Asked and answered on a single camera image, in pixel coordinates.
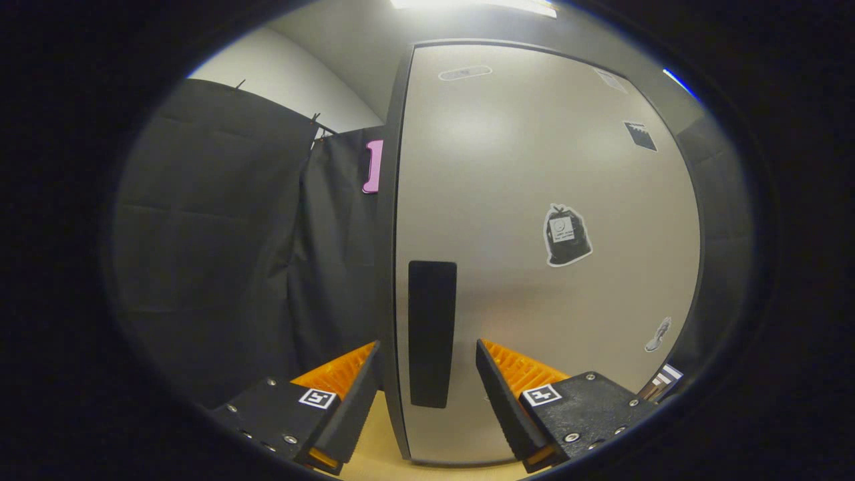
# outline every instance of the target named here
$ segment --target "pink object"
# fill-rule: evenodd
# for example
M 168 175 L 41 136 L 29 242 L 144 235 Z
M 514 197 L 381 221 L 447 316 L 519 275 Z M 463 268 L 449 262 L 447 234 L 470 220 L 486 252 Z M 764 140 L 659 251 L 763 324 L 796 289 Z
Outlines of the pink object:
M 380 190 L 380 158 L 383 155 L 383 141 L 371 140 L 366 146 L 371 151 L 369 181 L 363 184 L 364 193 L 377 193 Z

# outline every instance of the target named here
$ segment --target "black curtain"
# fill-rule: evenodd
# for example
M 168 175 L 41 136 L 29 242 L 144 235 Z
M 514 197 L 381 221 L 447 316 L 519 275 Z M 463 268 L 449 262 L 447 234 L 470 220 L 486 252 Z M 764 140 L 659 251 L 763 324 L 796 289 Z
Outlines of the black curtain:
M 122 326 L 213 408 L 377 339 L 380 128 L 315 142 L 305 116 L 186 80 L 127 160 L 112 237 Z
M 377 196 L 362 188 L 366 144 L 382 138 L 382 128 L 365 128 L 317 141 L 301 176 L 287 298 L 303 371 L 378 338 Z
M 206 407 L 296 372 L 289 319 L 255 316 L 251 288 L 264 241 L 293 230 L 316 130 L 265 98 L 186 80 L 127 160 L 111 242 L 119 317 Z

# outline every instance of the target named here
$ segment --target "ceiling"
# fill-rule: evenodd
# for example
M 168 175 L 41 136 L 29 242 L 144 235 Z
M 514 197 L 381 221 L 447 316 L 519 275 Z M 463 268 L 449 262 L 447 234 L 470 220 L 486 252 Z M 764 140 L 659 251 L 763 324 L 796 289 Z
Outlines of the ceiling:
M 493 6 L 395 9 L 389 0 L 319 0 L 268 24 L 327 65 L 386 120 L 408 44 L 431 39 L 501 39 L 541 45 L 630 79 L 673 132 L 703 115 L 698 103 L 616 29 L 569 5 L 557 19 Z

